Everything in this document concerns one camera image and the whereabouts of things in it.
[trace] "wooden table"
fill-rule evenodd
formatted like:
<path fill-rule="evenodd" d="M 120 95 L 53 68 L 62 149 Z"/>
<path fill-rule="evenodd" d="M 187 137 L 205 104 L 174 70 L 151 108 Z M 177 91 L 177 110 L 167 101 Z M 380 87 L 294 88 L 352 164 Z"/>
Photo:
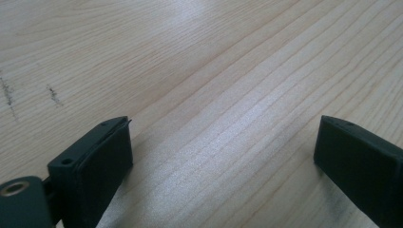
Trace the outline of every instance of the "wooden table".
<path fill-rule="evenodd" d="M 321 115 L 403 146 L 403 1 L 0 1 L 0 182 L 128 116 L 99 227 L 375 227 L 313 163 Z"/>

